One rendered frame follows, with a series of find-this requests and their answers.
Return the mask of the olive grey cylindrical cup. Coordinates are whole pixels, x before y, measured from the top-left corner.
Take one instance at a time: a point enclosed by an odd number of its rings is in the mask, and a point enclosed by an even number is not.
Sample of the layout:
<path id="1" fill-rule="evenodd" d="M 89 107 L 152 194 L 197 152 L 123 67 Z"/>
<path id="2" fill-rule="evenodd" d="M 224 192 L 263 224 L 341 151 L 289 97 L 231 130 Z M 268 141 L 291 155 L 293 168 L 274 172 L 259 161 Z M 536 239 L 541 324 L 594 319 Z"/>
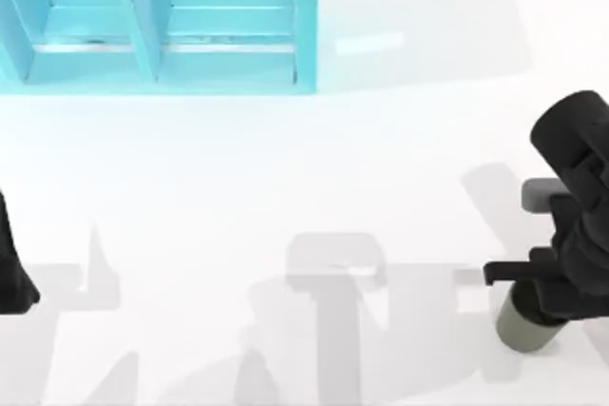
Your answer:
<path id="1" fill-rule="evenodd" d="M 518 307 L 510 288 L 495 320 L 495 330 L 504 346 L 520 354 L 532 354 L 547 346 L 565 323 L 543 324 L 528 318 Z"/>

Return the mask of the light blue rack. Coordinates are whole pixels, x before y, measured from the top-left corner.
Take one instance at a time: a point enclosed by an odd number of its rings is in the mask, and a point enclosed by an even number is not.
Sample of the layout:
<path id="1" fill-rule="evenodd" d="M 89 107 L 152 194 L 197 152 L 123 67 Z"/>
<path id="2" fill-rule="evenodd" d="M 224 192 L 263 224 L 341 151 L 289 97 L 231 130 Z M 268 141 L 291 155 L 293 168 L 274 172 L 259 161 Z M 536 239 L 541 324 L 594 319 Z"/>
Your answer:
<path id="1" fill-rule="evenodd" d="M 0 0 L 0 94 L 300 94 L 318 0 Z"/>

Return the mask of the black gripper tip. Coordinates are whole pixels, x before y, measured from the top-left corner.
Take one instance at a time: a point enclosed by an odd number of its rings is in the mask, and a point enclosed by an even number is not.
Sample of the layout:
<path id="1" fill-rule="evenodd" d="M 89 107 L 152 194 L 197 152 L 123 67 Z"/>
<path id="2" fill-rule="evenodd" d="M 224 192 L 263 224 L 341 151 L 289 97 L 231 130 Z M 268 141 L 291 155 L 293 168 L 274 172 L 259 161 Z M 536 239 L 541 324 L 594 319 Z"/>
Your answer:
<path id="1" fill-rule="evenodd" d="M 41 294 L 15 248 L 4 194 L 0 191 L 0 315 L 23 315 Z"/>

